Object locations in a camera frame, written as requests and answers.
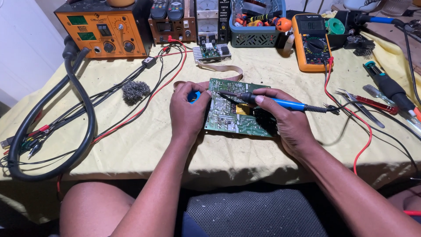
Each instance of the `knob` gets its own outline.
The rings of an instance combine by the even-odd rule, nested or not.
[[[124,43],[124,50],[126,50],[126,52],[132,52],[134,50],[134,45],[130,42],[126,42]]]
[[[325,48],[325,45],[318,39],[309,40],[307,46],[314,54],[321,53]]]
[[[114,50],[115,50],[115,47],[114,47],[114,45],[113,45],[112,43],[107,42],[107,43],[105,43],[105,44],[104,44],[104,51],[105,51],[105,52],[107,52],[107,53],[111,53],[111,52],[113,52]]]

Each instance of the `digital display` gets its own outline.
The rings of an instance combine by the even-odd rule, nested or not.
[[[69,22],[72,25],[87,25],[88,23],[85,20],[84,16],[67,16]]]
[[[92,32],[79,32],[78,35],[81,40],[96,40]]]
[[[301,30],[324,30],[323,21],[301,21]]]
[[[173,31],[173,24],[171,22],[157,23],[158,32],[161,31]]]

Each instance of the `green circuit board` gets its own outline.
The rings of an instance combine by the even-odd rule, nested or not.
[[[211,78],[209,91],[212,92],[212,100],[205,122],[205,129],[262,137],[276,137],[276,121],[272,114],[261,108],[249,108],[244,101],[234,96],[220,95],[216,92],[218,90],[227,90],[235,93],[244,93],[262,87],[268,86]]]

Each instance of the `solder wire spool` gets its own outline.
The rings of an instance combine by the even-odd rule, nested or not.
[[[339,19],[330,18],[325,22],[325,26],[329,31],[328,35],[342,35],[345,33],[345,26]]]

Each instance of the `plastic basket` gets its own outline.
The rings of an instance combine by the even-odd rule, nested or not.
[[[232,5],[242,6],[242,0],[232,0]],[[285,0],[271,0],[272,9],[270,12],[282,10],[282,17],[286,16]],[[231,45],[236,48],[257,48],[257,47],[275,47],[279,31],[274,26],[265,27],[237,27],[232,22],[232,14],[229,18],[229,27],[231,28]]]

